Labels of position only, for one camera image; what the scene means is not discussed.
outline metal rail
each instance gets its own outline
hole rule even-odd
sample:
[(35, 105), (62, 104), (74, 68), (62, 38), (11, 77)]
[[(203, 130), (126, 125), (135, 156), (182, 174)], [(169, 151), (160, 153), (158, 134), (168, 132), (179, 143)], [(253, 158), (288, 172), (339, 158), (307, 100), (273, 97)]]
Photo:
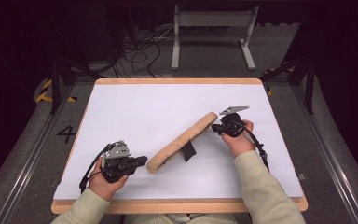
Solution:
[(301, 110), (306, 115), (307, 122), (312, 128), (316, 140), (318, 141), (320, 153), (324, 159), (327, 170), (329, 171), (333, 182), (336, 185), (337, 191), (341, 196), (342, 202), (344, 202), (352, 222), (358, 223), (358, 201), (353, 193), (351, 185), (348, 182), (344, 172), (342, 171), (332, 148), (324, 141), (324, 137), (321, 135), (321, 130), (316, 118), (309, 114), (308, 109), (304, 104), (304, 94), (300, 87), (292, 86), (291, 88), (298, 104), (301, 106)]
[[(66, 101), (66, 99), (70, 96), (72, 89), (73, 86), (65, 86), (64, 88), (62, 88), (62, 97), (60, 99), (61, 102)], [(65, 104), (60, 104), (54, 115), (50, 115), (48, 117), (45, 127), (43, 128), (42, 133), (39, 135), (39, 138), (37, 139), (37, 142), (31, 152), (30, 157), (24, 164), (24, 167), (22, 168), (19, 177), (14, 184), (12, 191), (10, 192), (7, 197), (7, 200), (2, 206), (2, 209), (0, 211), (0, 224), (8, 223), (11, 216), (13, 215), (20, 201), (20, 198), (31, 179), (31, 176), (34, 173), (34, 169), (39, 162), (43, 151), (46, 148), (48, 137), (51, 133), (52, 128), (54, 127), (55, 122), (57, 121), (57, 118), (61, 114), (64, 105)]]

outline person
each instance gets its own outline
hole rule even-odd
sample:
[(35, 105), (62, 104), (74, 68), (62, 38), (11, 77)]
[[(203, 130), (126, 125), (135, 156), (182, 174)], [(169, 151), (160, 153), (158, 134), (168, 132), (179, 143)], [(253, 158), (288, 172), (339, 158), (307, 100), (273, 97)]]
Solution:
[[(254, 124), (243, 121), (252, 131)], [(264, 223), (305, 223), (296, 204), (284, 193), (279, 182), (269, 173), (267, 167), (255, 152), (255, 145), (240, 135), (232, 138), (222, 134), (228, 144), (234, 164), (241, 180), (242, 198), (254, 224)], [(99, 223), (115, 192), (127, 181), (123, 176), (118, 182), (110, 184), (102, 175), (93, 175), (100, 171), (102, 160), (99, 159), (91, 172), (88, 188), (74, 202), (71, 209), (57, 216), (52, 223)], [(173, 224), (173, 223), (237, 223), (231, 214), (165, 214), (165, 215), (130, 215), (125, 223)]]

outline black cable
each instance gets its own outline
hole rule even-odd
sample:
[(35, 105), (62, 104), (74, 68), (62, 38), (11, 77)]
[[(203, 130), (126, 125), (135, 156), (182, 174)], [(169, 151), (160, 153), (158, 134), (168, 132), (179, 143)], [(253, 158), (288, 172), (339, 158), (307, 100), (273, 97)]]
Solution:
[(115, 71), (116, 78), (118, 78), (118, 70), (117, 70), (116, 66), (113, 66), (113, 71)]
[[(141, 61), (138, 61), (138, 62), (135, 62), (135, 61), (133, 60), (133, 59), (135, 58), (135, 56), (141, 55), (141, 54), (143, 54), (143, 55), (145, 56), (145, 59), (144, 59), (144, 60), (141, 60)], [(147, 60), (147, 54), (145, 54), (144, 52), (138, 52), (138, 53), (135, 53), (134, 55), (132, 55), (132, 58), (131, 58), (132, 72), (136, 74), (136, 73), (138, 73), (138, 72), (140, 72), (140, 71), (145, 70), (145, 69), (143, 68), (143, 69), (140, 69), (140, 70), (136, 70), (136, 71), (135, 71), (134, 63), (142, 63), (142, 62), (145, 62), (146, 60)]]
[(151, 69), (151, 70), (152, 70), (153, 72), (159, 74), (161, 77), (164, 77), (160, 72), (158, 72), (158, 71), (156, 71), (156, 70), (154, 70), (154, 69)]
[(95, 176), (95, 175), (97, 175), (97, 174), (100, 174), (100, 173), (101, 173), (101, 171), (98, 171), (97, 173), (90, 175), (90, 176), (89, 176), (89, 179), (91, 179), (93, 176)]
[(157, 48), (158, 48), (158, 55), (157, 55), (156, 58), (147, 66), (147, 70), (149, 71), (150, 75), (152, 75), (153, 77), (156, 77), (156, 76), (152, 73), (152, 71), (151, 71), (151, 69), (150, 69), (150, 66), (159, 58), (159, 55), (161, 54), (161, 48), (160, 48), (159, 45), (156, 44), (154, 41), (152, 41), (152, 43), (157, 46)]
[(262, 148), (264, 145), (260, 144), (257, 140), (257, 138), (255, 137), (255, 135), (245, 127), (245, 125), (235, 121), (235, 120), (230, 120), (229, 122), (232, 122), (234, 124), (240, 125), (252, 138), (252, 140), (255, 143), (255, 147), (257, 147), (259, 155), (263, 161), (263, 163), (267, 166), (267, 169), (269, 170), (269, 163), (267, 162), (267, 152)]
[(122, 67), (122, 69), (123, 69), (124, 75), (122, 75), (121, 72), (118, 70), (117, 65), (114, 66), (115, 72), (116, 72), (120, 77), (131, 78), (131, 76), (128, 75), (128, 74), (126, 73), (126, 71), (124, 70), (124, 66), (121, 65), (121, 67)]
[(126, 69), (124, 68), (124, 65), (123, 65), (123, 62), (121, 61), (121, 58), (119, 58), (118, 61), (120, 62), (120, 65), (121, 65), (121, 68), (123, 69), (124, 75), (127, 76), (127, 77), (131, 77), (130, 75), (128, 75), (126, 73)]
[[(113, 67), (114, 65), (115, 65), (115, 63), (114, 63), (114, 62), (111, 62), (111, 63), (109, 63), (108, 65), (106, 65), (106, 66), (104, 66), (104, 67), (100, 67), (100, 68), (93, 69), (93, 70), (90, 69), (90, 71), (91, 71), (91, 72), (94, 72), (94, 73), (100, 74), (100, 73), (102, 73), (102, 72), (106, 72), (107, 70), (109, 70), (109, 69), (110, 69), (111, 67)], [(80, 75), (80, 76), (85, 76), (85, 75), (86, 75), (86, 73), (81, 72), (81, 71), (79, 71), (79, 72), (74, 71), (74, 70), (71, 70), (71, 71), (74, 72), (75, 75)]]
[(79, 184), (80, 193), (83, 193), (83, 191), (86, 189), (87, 182), (89, 181), (89, 179), (91, 177), (91, 176), (88, 177), (88, 175), (89, 175), (89, 172), (91, 171), (92, 167), (94, 166), (95, 162), (97, 162), (97, 160), (100, 159), (101, 155), (103, 155), (104, 152), (110, 150), (112, 145), (114, 146), (117, 143), (119, 143), (119, 142), (115, 142), (113, 144), (106, 145), (106, 147), (100, 153), (98, 153), (98, 155), (95, 157), (94, 161), (91, 163), (91, 165), (89, 166), (89, 169), (87, 169), (82, 180), (80, 181), (80, 184)]

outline sleeve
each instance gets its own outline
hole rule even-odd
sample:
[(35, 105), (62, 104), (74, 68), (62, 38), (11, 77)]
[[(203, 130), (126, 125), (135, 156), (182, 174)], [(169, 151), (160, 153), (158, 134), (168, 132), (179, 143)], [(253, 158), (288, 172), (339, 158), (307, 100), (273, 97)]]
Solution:
[(107, 202), (91, 189), (86, 189), (74, 202), (71, 209), (57, 216), (52, 223), (99, 223), (109, 206)]
[(242, 198), (254, 224), (305, 223), (296, 204), (255, 151), (240, 154), (234, 164), (240, 175)]

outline chair leg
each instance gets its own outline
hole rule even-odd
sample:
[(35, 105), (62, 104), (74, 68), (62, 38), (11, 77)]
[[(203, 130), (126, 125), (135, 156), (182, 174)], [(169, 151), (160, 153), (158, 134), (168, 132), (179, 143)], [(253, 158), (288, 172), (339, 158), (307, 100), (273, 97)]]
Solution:
[(249, 70), (255, 70), (255, 63), (253, 61), (252, 54), (251, 54), (251, 51), (249, 50), (248, 45), (249, 45), (249, 41), (251, 39), (253, 28), (255, 26), (255, 19), (257, 17), (257, 11), (258, 11), (258, 7), (254, 7), (254, 9), (252, 11), (252, 14), (253, 14), (252, 18), (249, 20), (249, 24), (247, 26), (248, 30), (246, 32), (246, 37), (245, 37), (245, 39), (240, 40), (243, 56), (245, 56), (245, 61), (248, 64)]

